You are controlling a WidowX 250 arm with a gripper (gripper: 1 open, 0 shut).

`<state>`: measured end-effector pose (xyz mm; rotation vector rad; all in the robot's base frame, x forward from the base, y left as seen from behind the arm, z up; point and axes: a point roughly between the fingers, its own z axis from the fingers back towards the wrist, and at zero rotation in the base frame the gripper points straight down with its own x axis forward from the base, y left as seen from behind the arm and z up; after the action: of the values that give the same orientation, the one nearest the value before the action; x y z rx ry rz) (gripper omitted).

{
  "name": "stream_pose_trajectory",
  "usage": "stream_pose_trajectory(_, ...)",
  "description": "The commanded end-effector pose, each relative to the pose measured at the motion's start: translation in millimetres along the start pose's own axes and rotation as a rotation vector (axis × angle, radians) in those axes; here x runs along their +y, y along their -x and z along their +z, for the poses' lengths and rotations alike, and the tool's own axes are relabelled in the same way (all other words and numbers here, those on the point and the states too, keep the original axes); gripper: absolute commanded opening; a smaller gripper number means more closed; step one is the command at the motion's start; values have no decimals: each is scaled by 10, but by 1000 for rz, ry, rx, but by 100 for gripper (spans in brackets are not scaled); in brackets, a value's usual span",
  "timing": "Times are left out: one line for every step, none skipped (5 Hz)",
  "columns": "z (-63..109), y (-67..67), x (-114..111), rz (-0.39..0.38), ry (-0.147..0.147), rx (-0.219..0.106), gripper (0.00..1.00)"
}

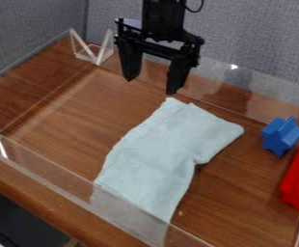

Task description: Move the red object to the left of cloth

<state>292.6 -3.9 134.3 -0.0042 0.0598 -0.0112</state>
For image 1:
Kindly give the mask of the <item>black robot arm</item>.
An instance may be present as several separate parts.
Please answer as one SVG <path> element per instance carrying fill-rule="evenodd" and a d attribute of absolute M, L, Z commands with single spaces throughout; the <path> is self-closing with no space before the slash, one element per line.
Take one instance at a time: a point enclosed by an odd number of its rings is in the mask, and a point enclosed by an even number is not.
<path fill-rule="evenodd" d="M 119 17 L 115 20 L 123 75 L 128 81 L 139 76 L 143 54 L 169 60 L 167 94 L 173 95 L 184 86 L 191 68 L 199 65 L 205 41 L 183 28 L 184 13 L 197 13 L 187 0 L 143 0 L 141 19 Z"/>

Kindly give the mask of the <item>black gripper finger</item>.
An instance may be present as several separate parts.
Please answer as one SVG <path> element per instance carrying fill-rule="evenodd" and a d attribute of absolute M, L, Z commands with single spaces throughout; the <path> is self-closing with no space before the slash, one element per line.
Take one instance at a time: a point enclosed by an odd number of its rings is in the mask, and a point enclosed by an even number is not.
<path fill-rule="evenodd" d="M 189 70 L 192 68 L 192 59 L 189 56 L 179 56 L 171 60 L 168 68 L 167 94 L 173 95 L 184 86 Z"/>
<path fill-rule="evenodd" d="M 128 81 L 132 81 L 140 74 L 143 52 L 123 39 L 117 40 L 117 47 L 123 75 Z"/>

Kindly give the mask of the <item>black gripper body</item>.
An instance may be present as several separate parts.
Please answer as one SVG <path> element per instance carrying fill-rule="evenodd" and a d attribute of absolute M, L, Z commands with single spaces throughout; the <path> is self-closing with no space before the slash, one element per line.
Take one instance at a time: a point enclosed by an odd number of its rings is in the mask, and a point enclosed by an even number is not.
<path fill-rule="evenodd" d="M 157 32 L 145 31 L 141 21 L 132 18 L 117 18 L 117 40 L 127 40 L 143 53 L 172 60 L 179 56 L 189 56 L 192 68 L 199 65 L 200 49 L 205 41 L 183 28 L 171 30 L 159 28 Z"/>

